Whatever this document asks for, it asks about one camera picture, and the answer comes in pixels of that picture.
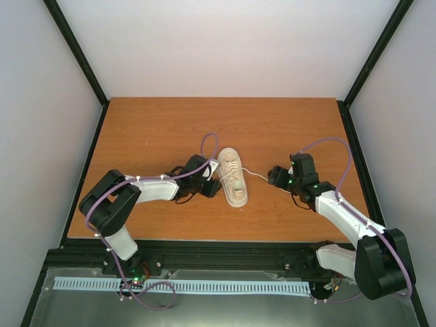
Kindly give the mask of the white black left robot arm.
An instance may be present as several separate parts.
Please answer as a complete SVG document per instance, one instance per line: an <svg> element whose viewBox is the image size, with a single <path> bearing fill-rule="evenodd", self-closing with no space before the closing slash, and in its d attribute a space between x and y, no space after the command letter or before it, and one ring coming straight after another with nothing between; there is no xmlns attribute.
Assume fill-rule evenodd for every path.
<svg viewBox="0 0 436 327"><path fill-rule="evenodd" d="M83 197L78 210L96 237L118 256L119 268L131 275L142 265L136 253L138 245L126 226L134 206L158 200L184 204L197 194L212 198L221 188L219 180L213 178L218 167L216 159L193 155L184 166L160 176L128 176L110 170Z"/></svg>

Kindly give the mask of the white canvas sneaker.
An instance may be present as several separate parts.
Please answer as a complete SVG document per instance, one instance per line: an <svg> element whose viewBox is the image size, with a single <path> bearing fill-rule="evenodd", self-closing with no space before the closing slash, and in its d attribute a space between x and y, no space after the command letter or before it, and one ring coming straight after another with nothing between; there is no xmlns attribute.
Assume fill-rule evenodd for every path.
<svg viewBox="0 0 436 327"><path fill-rule="evenodd" d="M248 202L248 192L238 152L230 147L224 148L217 160L217 173L228 204L234 208L243 207Z"/></svg>

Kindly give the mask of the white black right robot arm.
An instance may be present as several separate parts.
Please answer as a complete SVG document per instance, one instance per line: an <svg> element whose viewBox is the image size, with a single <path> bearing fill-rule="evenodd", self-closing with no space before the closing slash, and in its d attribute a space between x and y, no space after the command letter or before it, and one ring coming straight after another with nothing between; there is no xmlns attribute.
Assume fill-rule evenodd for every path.
<svg viewBox="0 0 436 327"><path fill-rule="evenodd" d="M328 181L321 181L310 154L291 155L290 168L274 166L268 183L299 197L307 208L327 218L353 250L326 243L315 250L317 265L354 281L370 300L390 294L411 296L416 276L407 239L397 228L375 223L354 208Z"/></svg>

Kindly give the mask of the white shoelace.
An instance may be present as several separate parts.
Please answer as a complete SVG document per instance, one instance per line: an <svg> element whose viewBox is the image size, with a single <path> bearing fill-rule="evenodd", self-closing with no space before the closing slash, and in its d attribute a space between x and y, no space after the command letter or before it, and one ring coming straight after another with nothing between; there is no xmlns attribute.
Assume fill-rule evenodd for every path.
<svg viewBox="0 0 436 327"><path fill-rule="evenodd" d="M228 176L230 176L233 173L236 173L238 171L247 172L248 174L250 174L252 176L259 177L259 178L261 178L262 180L264 180L264 181L266 181L268 183L268 179L265 176L263 176L261 174L258 174L258 173L255 173L255 172L252 172L252 171L248 170L245 167L240 167L240 168L232 167L232 169L227 174L224 174L222 177L219 177L219 181L220 182L223 181L225 178L227 178Z"/></svg>

